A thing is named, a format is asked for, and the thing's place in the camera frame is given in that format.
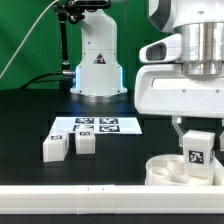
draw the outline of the white block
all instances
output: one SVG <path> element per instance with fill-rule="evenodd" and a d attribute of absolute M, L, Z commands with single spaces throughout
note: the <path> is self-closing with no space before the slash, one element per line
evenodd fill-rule
<path fill-rule="evenodd" d="M 80 127 L 75 130 L 77 154 L 95 154 L 96 138 L 92 128 Z"/>
<path fill-rule="evenodd" d="M 189 175 L 210 178 L 214 174 L 215 134 L 188 131 L 183 136 L 184 169 Z"/>
<path fill-rule="evenodd" d="M 63 161 L 69 148 L 69 133 L 50 133 L 43 143 L 44 162 Z"/>

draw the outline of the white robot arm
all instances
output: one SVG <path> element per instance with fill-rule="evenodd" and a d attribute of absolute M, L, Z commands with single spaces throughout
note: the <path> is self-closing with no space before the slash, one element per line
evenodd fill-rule
<path fill-rule="evenodd" d="M 82 61 L 76 67 L 75 85 L 70 90 L 73 98 L 111 102 L 126 97 L 122 67 L 117 62 L 117 25 L 103 11 L 110 6 L 110 0 L 67 0 L 62 7 L 66 10 L 62 25 L 68 19 L 71 24 L 81 21 L 82 28 Z"/>
<path fill-rule="evenodd" d="M 173 35 L 141 49 L 136 109 L 172 116 L 176 130 L 181 117 L 224 125 L 224 0 L 149 0 L 149 19 Z"/>

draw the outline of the black table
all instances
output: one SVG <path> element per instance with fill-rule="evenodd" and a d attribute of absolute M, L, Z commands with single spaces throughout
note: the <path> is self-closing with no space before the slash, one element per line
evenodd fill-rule
<path fill-rule="evenodd" d="M 95 155 L 76 155 L 74 135 L 64 162 L 43 163 L 42 143 L 57 116 L 137 117 L 142 135 L 97 135 Z M 214 119 L 196 119 L 217 129 Z M 190 120 L 188 127 L 195 124 Z M 142 185 L 152 156 L 180 153 L 171 118 L 139 115 L 133 92 L 110 104 L 75 101 L 58 90 L 0 92 L 0 185 Z M 0 216 L 0 223 L 223 223 L 218 215 Z"/>

